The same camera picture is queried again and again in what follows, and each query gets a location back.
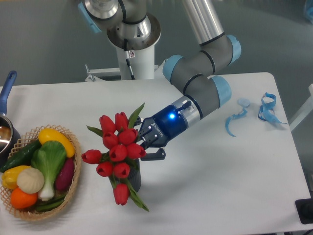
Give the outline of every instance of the blue pot handle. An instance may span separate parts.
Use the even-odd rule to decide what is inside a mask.
[[[0,114],[6,115],[6,104],[17,75],[18,73],[16,71],[10,71],[8,74],[8,77],[0,93]]]

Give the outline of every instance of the wicker basket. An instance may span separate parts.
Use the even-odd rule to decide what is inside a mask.
[[[78,183],[78,178],[80,174],[80,169],[82,165],[82,159],[81,159],[81,149],[80,149],[80,144],[76,138],[76,136],[70,131],[67,130],[66,128],[62,126],[55,126],[55,125],[47,125],[47,126],[42,126],[42,127],[36,127],[35,129],[32,129],[30,132],[27,132],[24,136],[21,137],[21,139],[18,140],[18,142],[14,145],[14,148],[12,148],[11,153],[9,157],[11,157],[14,153],[18,152],[20,148],[24,147],[28,143],[36,140],[38,138],[39,132],[44,129],[44,128],[53,128],[55,130],[58,130],[61,132],[63,135],[65,135],[74,145],[75,147],[75,156],[74,156],[74,165],[75,165],[75,171],[74,171],[74,176],[72,180],[72,184],[69,187],[67,194],[64,198],[64,202],[58,206],[57,208],[47,211],[47,212],[36,212],[34,210],[17,210],[12,207],[10,203],[11,199],[11,192],[12,190],[0,187],[0,196],[1,200],[3,201],[3,204],[5,205],[5,208],[10,212],[10,214],[14,215],[16,218],[20,218],[22,220],[26,221],[38,221],[42,219],[47,219],[50,218],[57,213],[59,213],[61,210],[64,209],[64,207],[69,203],[71,198],[73,197],[77,183]]]

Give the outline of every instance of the red tulip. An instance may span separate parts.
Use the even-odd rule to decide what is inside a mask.
[[[120,179],[127,178],[130,170],[131,169],[127,163],[118,163],[113,167],[114,176]]]
[[[106,132],[103,134],[103,145],[108,149],[113,148],[114,146],[118,145],[118,137],[113,132]]]
[[[109,153],[110,159],[113,162],[120,162],[127,157],[127,148],[124,145],[116,145],[114,146]]]
[[[96,171],[99,175],[101,175],[103,177],[110,176],[110,175],[112,175],[112,172],[113,172],[113,165],[110,162],[100,163],[97,166]]]
[[[138,131],[135,129],[128,129],[126,131],[121,132],[118,135],[118,140],[123,145],[129,145],[131,143],[134,143],[138,135]]]
[[[128,130],[128,119],[124,112],[120,114],[115,114],[115,127],[117,131],[120,131],[123,127],[123,131]]]
[[[101,157],[102,153],[96,149],[88,150],[86,153],[82,154],[83,161],[89,164],[98,164]]]
[[[101,129],[103,133],[106,133],[106,132],[114,133],[116,131],[114,122],[108,116],[106,115],[101,116],[99,121],[100,121]]]
[[[119,205],[125,205],[127,199],[130,195],[130,191],[126,184],[118,184],[115,189],[113,189],[113,194],[115,202]]]
[[[146,151],[139,144],[131,143],[127,146],[128,157],[131,159],[142,158],[146,156]]]

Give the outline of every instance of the green cucumber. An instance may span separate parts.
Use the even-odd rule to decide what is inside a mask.
[[[38,205],[35,207],[35,211],[37,211],[37,212],[48,212],[48,211],[51,211],[51,210],[57,208],[63,202],[64,202],[64,199],[61,201],[51,203],[51,204]]]
[[[20,165],[30,165],[30,161],[34,152],[41,147],[39,140],[35,140],[23,148],[21,148],[12,157],[8,158],[6,163],[0,168],[0,172],[5,172],[8,169],[14,168]]]

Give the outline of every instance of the blue ribbon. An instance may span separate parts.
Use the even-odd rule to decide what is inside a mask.
[[[272,102],[265,103],[264,98],[268,97],[273,99]],[[270,123],[279,123],[279,124],[287,124],[283,123],[278,118],[272,114],[270,111],[273,111],[274,106],[276,105],[276,96],[274,94],[265,93],[261,99],[262,105],[260,106],[258,118],[262,121],[268,121]]]
[[[238,114],[233,114],[232,116],[227,118],[227,120],[225,122],[225,128],[226,128],[226,131],[228,132],[228,134],[230,134],[232,137],[236,137],[236,136],[234,134],[232,134],[229,130],[230,121],[235,120],[235,119],[239,119],[239,118],[243,118],[247,114],[247,112],[248,111],[245,108],[243,108],[242,112],[240,112]]]

